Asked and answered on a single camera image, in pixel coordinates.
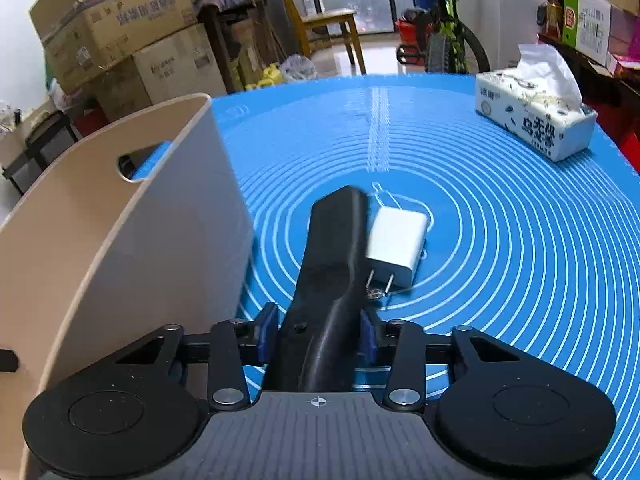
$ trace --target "white tissue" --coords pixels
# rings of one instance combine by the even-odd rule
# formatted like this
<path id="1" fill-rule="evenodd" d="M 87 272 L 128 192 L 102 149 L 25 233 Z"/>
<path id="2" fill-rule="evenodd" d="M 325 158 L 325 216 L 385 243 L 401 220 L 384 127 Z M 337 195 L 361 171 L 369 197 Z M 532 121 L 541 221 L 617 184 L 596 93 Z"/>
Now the white tissue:
<path id="1" fill-rule="evenodd" d="M 512 74 L 539 85 L 538 92 L 546 90 L 549 95 L 561 98 L 570 110 L 578 110 L 582 94 L 559 52 L 548 44 L 521 44 L 518 47 L 520 62 Z"/>

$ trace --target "bicycle tire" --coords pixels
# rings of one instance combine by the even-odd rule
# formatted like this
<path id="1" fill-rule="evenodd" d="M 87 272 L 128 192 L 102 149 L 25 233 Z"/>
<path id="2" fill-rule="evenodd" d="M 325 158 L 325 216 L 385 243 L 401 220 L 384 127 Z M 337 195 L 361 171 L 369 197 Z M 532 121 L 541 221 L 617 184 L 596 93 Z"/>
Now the bicycle tire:
<path id="1" fill-rule="evenodd" d="M 451 38 L 442 32 L 432 32 L 427 37 L 424 71 L 433 73 L 451 73 L 453 60 Z"/>
<path id="2" fill-rule="evenodd" d="M 471 51 L 476 57 L 476 63 L 478 64 L 478 73 L 491 72 L 489 58 L 487 57 L 487 54 L 482 47 L 482 43 L 480 43 L 480 40 L 476 38 L 476 35 L 472 33 L 471 29 L 468 28 L 464 23 L 460 22 L 460 25 L 462 25 L 462 36 L 466 41 L 466 44 L 471 47 Z"/>

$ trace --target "wooden chair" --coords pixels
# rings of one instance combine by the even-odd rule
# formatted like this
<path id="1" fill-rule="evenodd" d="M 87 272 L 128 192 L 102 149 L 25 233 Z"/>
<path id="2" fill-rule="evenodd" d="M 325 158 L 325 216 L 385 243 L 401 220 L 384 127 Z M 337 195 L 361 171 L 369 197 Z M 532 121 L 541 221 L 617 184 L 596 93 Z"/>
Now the wooden chair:
<path id="1" fill-rule="evenodd" d="M 326 48 L 334 44 L 344 44 L 347 48 L 347 54 L 352 66 L 355 65 L 353 59 L 353 52 L 351 51 L 351 43 L 356 51 L 358 58 L 358 65 L 360 66 L 360 73 L 366 74 L 367 70 L 364 67 L 364 58 L 362 57 L 362 47 L 360 46 L 360 37 L 358 35 L 358 29 L 356 28 L 356 22 L 354 20 L 355 10 L 351 9 L 337 9 L 329 10 L 328 12 L 320 12 L 319 14 L 310 14 L 309 16 L 300 16 L 296 4 L 293 0 L 284 0 L 285 7 L 289 17 L 293 20 L 296 28 L 296 35 L 298 41 L 302 47 L 302 54 L 311 58 L 311 54 Z M 329 38 L 328 40 L 309 40 L 306 32 L 313 28 L 325 27 L 331 23 L 337 23 L 340 25 L 341 37 Z"/>

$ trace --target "beige storage bin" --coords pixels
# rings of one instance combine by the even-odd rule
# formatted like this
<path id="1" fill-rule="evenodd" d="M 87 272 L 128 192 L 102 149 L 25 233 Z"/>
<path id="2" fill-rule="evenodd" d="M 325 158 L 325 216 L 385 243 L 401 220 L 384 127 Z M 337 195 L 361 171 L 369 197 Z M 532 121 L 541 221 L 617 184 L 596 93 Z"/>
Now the beige storage bin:
<path id="1" fill-rule="evenodd" d="M 169 140 L 148 178 L 121 155 Z M 24 478 L 22 416 L 48 385 L 167 323 L 234 317 L 252 224 L 210 98 L 129 116 L 54 162 L 0 230 L 0 478 Z"/>

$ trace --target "bicycle pedal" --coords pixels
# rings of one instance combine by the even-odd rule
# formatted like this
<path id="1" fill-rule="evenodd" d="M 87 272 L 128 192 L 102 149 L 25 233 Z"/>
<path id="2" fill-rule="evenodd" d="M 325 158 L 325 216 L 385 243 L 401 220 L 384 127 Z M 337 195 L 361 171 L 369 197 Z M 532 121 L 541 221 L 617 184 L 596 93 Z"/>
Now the bicycle pedal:
<path id="1" fill-rule="evenodd" d="M 396 59 L 401 65 L 419 65 L 424 62 L 424 56 L 417 46 L 412 44 L 400 44 L 396 48 Z"/>

